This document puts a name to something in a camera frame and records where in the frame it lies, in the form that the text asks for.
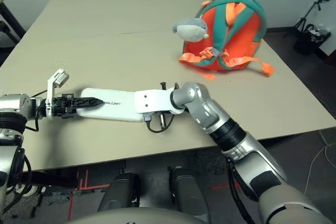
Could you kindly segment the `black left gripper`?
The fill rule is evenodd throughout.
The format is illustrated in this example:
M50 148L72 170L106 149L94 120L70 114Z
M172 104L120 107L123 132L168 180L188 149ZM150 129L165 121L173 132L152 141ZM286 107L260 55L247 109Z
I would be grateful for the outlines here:
M75 98L73 93L62 94L52 99L52 115L57 117L74 117L76 109L93 108L103 105L104 102L94 97Z

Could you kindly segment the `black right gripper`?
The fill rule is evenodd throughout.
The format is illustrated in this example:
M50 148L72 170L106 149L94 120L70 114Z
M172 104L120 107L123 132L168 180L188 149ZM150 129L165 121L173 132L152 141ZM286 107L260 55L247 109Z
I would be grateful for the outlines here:
M166 82L161 82L160 83L162 90L166 90ZM166 128L166 118L165 118L165 111L161 111L159 113L160 116L160 124L161 124L161 129L165 129Z

